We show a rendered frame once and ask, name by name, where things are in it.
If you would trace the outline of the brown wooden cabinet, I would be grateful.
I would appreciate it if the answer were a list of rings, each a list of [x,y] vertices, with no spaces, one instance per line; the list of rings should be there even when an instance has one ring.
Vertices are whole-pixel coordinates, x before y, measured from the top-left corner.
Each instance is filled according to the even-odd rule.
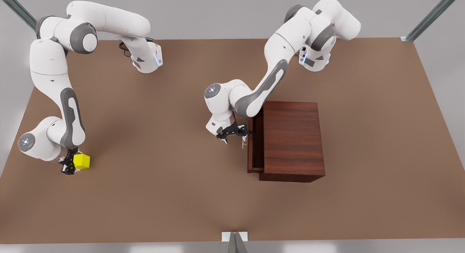
[[[317,104],[267,101],[263,108],[264,170],[259,180],[310,183],[324,177]]]

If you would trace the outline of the brown wooden drawer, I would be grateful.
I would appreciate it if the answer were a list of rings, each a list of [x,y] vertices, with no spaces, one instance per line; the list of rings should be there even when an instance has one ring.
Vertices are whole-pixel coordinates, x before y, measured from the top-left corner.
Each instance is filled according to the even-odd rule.
[[[247,172],[264,171],[263,111],[248,119]]]

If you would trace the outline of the yellow cube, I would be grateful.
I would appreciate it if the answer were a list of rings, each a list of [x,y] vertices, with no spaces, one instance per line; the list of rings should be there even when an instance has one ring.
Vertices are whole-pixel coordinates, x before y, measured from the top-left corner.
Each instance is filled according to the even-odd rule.
[[[73,157],[73,163],[75,168],[78,170],[88,169],[90,167],[90,156],[83,153],[77,153]]]

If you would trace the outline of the silver frame post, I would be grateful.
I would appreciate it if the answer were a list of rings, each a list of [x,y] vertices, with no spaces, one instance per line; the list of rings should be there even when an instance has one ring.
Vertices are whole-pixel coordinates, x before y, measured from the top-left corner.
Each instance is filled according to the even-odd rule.
[[[248,232],[222,232],[222,242],[228,242],[227,253],[248,253],[245,241],[248,241]]]
[[[455,1],[441,0],[407,36],[401,36],[400,41],[414,42]]]
[[[37,20],[26,10],[17,0],[2,0],[17,16],[30,26],[33,31],[36,31]]]

